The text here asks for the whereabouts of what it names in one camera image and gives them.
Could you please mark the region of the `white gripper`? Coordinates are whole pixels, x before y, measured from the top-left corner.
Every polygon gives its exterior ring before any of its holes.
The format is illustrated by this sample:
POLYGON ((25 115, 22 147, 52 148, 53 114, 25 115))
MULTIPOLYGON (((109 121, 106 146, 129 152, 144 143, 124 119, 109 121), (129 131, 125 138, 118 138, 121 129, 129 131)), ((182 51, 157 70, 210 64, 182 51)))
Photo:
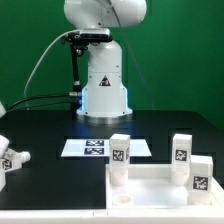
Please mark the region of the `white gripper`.
MULTIPOLYGON (((0 101, 0 118, 6 114, 6 110, 2 102, 0 101)), ((4 156, 9 146, 9 140, 0 135, 0 159, 4 156)))

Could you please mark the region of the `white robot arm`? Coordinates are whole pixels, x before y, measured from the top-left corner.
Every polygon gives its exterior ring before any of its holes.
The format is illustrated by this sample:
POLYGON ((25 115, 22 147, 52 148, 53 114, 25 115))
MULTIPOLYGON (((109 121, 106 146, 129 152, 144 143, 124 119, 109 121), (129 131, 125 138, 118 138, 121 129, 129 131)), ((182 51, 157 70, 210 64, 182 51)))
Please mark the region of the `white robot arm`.
POLYGON ((132 114, 122 84, 122 49, 110 29, 138 24, 146 11, 145 0, 65 0, 65 16, 76 29, 61 38, 71 43, 74 56, 89 52, 88 81, 78 92, 79 118, 110 123, 132 114))

